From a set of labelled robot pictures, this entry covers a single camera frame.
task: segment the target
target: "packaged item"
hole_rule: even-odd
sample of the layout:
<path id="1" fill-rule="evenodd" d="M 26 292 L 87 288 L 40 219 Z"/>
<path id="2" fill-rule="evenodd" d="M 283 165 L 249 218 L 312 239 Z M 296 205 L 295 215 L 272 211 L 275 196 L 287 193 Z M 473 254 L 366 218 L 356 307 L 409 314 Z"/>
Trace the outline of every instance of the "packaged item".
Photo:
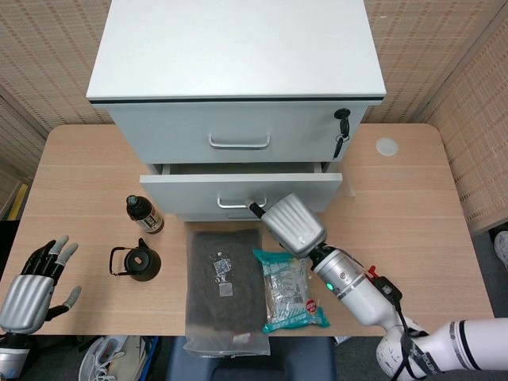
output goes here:
<path id="1" fill-rule="evenodd" d="M 264 333 L 306 325 L 330 325 L 323 309 L 309 296 L 306 268 L 308 259 L 294 258 L 289 252 L 254 250 L 263 265 L 267 300 Z"/>
<path id="2" fill-rule="evenodd" d="M 257 230 L 189 233 L 184 348 L 196 356 L 269 355 Z"/>

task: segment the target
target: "robotic arm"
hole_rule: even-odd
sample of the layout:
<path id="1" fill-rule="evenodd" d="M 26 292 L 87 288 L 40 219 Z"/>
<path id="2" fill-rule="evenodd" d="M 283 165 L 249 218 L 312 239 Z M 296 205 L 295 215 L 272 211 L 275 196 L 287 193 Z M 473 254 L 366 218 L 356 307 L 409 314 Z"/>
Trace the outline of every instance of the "robotic arm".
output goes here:
<path id="1" fill-rule="evenodd" d="M 63 236 L 38 248 L 10 285 L 0 310 L 0 327 L 6 332 L 0 339 L 0 380 L 20 377 L 32 347 L 29 335 L 45 321 L 69 311 L 78 300 L 80 286 L 60 306 L 49 308 L 58 279 L 78 248 L 70 244 L 62 251 L 68 239 Z"/>
<path id="2" fill-rule="evenodd" d="M 402 294 L 393 283 L 326 244 L 325 227 L 295 194 L 268 211 L 252 200 L 246 203 L 288 252 L 311 258 L 312 271 L 360 324 L 385 329 L 376 357 L 393 380 L 454 369 L 508 370 L 508 318 L 452 321 L 429 335 L 402 314 Z"/>

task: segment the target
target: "woven wall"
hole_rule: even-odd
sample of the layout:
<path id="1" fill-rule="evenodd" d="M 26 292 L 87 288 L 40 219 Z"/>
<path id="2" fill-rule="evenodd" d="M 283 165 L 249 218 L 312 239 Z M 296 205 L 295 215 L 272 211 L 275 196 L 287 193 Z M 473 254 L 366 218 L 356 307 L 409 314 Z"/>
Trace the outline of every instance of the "woven wall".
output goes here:
<path id="1" fill-rule="evenodd" d="M 495 3 L 365 0 L 387 97 L 364 120 L 409 121 Z M 111 122 L 106 112 L 94 110 L 84 97 L 109 5 L 109 0 L 0 1 L 0 85 L 48 132 L 65 123 Z M 9 118 L 4 112 L 0 109 L 0 115 Z M 33 175 L 42 147 L 26 135 L 29 126 L 2 119 L 0 124 L 2 139 L 19 136 L 4 146 L 26 154 L 26 159 L 8 160 L 9 165 Z M 0 156 L 0 163 L 5 159 Z"/>
<path id="2" fill-rule="evenodd" d="M 17 178 L 0 169 L 0 210 L 18 183 Z"/>
<path id="3" fill-rule="evenodd" d="M 508 219 L 508 17 L 425 121 L 442 136 L 470 230 Z"/>

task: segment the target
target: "robot finger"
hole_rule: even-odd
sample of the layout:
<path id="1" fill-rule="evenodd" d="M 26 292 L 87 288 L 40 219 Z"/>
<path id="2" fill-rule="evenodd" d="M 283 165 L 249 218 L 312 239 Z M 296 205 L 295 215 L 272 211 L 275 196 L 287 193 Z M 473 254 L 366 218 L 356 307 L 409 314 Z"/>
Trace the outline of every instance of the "robot finger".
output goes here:
<path id="1" fill-rule="evenodd" d="M 51 250 L 49 251 L 49 254 L 52 255 L 59 255 L 62 251 L 62 248 L 65 246 L 65 244 L 69 241 L 69 236 L 66 234 L 64 236 L 61 236 L 58 241 L 53 245 Z"/>
<path id="2" fill-rule="evenodd" d="M 42 272 L 44 262 L 48 258 L 49 251 L 51 250 L 51 248 L 55 243 L 56 243 L 55 240 L 49 241 L 45 246 L 43 246 L 42 248 L 38 248 L 35 252 L 33 252 L 32 255 L 26 261 L 25 266 L 21 271 L 21 274 L 40 275 Z"/>
<path id="3" fill-rule="evenodd" d="M 72 254 L 75 253 L 75 251 L 78 249 L 78 244 L 70 244 L 68 245 L 65 250 L 58 256 L 58 259 L 56 260 L 56 264 L 59 264 L 61 266 L 65 266 L 67 261 L 71 258 Z"/>
<path id="4" fill-rule="evenodd" d="M 57 316 L 60 316 L 61 314 L 65 314 L 66 312 L 68 312 L 78 300 L 79 294 L 81 294 L 81 286 L 74 287 L 74 289 L 72 290 L 71 294 L 69 295 L 69 297 L 65 302 L 63 302 L 60 306 L 55 306 L 48 310 L 45 320 L 51 321 Z"/>

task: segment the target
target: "open drawer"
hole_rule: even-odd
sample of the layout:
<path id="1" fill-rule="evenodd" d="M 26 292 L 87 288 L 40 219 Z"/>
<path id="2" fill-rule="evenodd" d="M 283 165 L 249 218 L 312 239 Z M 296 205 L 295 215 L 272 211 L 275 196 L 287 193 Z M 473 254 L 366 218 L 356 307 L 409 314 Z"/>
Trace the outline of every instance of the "open drawer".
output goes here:
<path id="1" fill-rule="evenodd" d="M 291 192 L 321 212 L 341 181 L 340 173 L 322 173 L 318 163 L 167 164 L 160 175 L 140 177 L 164 213 L 216 215 L 218 220 L 250 216 L 244 204 L 247 198 L 270 207 Z"/>

